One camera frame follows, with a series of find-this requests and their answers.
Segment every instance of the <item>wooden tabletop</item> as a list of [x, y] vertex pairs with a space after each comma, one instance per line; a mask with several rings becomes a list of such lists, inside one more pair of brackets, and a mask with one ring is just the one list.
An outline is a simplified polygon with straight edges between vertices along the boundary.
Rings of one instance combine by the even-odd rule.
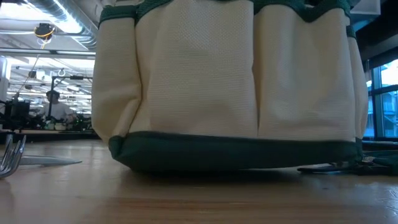
[[[0, 132], [14, 132], [14, 133], [19, 133], [19, 130], [12, 131], [10, 129], [0, 129]], [[56, 130], [34, 130], [34, 129], [23, 129], [21, 130], [21, 133], [24, 134], [58, 134], [60, 131]]]
[[295, 169], [135, 174], [100, 141], [34, 143], [27, 155], [82, 159], [0, 180], [0, 223], [398, 223], [398, 178]]

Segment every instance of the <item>ceiling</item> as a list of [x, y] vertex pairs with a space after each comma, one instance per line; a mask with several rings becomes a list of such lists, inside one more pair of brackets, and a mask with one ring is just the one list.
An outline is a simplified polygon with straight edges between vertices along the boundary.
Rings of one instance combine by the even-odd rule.
[[[142, 0], [53, 0], [59, 2], [62, 7], [65, 6], [63, 12], [67, 14], [64, 15], [64, 19], [55, 16], [51, 11], [51, 7], [60, 5], [45, 7], [43, 2], [52, 1], [3, 0], [0, 8], [0, 48], [92, 51], [95, 48], [90, 44], [96, 42], [96, 27], [104, 6], [137, 4]], [[357, 30], [366, 27], [380, 14], [379, 0], [351, 0], [351, 3], [356, 5], [351, 12]], [[34, 28], [40, 23], [53, 24], [56, 28], [55, 35], [44, 46], [43, 40], [38, 39], [33, 33]], [[7, 97], [12, 98], [15, 92], [19, 91], [20, 100], [31, 101], [33, 108], [41, 107], [42, 102], [46, 100], [45, 92], [50, 90], [51, 76], [93, 76], [93, 57], [73, 59], [61, 55], [41, 55], [35, 65], [37, 78], [28, 78], [28, 73], [36, 61], [34, 55], [19, 53], [7, 54], [5, 57], [12, 63]], [[91, 80], [60, 77], [55, 79], [55, 83], [58, 83], [55, 89], [61, 93], [62, 101], [77, 112], [90, 113]]]

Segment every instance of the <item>metal frame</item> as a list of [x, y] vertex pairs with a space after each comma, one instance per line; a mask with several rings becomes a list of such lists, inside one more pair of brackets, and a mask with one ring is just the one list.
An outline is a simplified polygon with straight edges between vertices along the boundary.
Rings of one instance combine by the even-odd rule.
[[36, 57], [41, 58], [69, 58], [69, 59], [95, 59], [95, 52], [75, 50], [42, 50], [42, 49], [13, 49], [0, 47], [0, 55], [11, 57]]
[[[10, 85], [31, 85], [31, 86], [50, 86], [49, 83], [22, 83], [22, 82], [10, 82]], [[70, 86], [70, 85], [66, 85], [66, 84], [57, 84], [57, 86]], [[92, 87], [92, 85], [79, 85], [79, 87]]]
[[18, 169], [19, 165], [62, 166], [81, 163], [80, 160], [64, 159], [52, 156], [22, 156], [25, 150], [26, 136], [12, 147], [13, 133], [6, 138], [6, 151], [0, 157], [0, 179], [9, 177]]

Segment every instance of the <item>cream canvas bag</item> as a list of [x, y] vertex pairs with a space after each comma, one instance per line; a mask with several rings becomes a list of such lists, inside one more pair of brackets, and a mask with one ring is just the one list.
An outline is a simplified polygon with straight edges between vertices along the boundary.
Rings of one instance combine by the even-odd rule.
[[146, 0], [101, 16], [93, 127], [134, 170], [352, 161], [368, 94], [345, 0]]

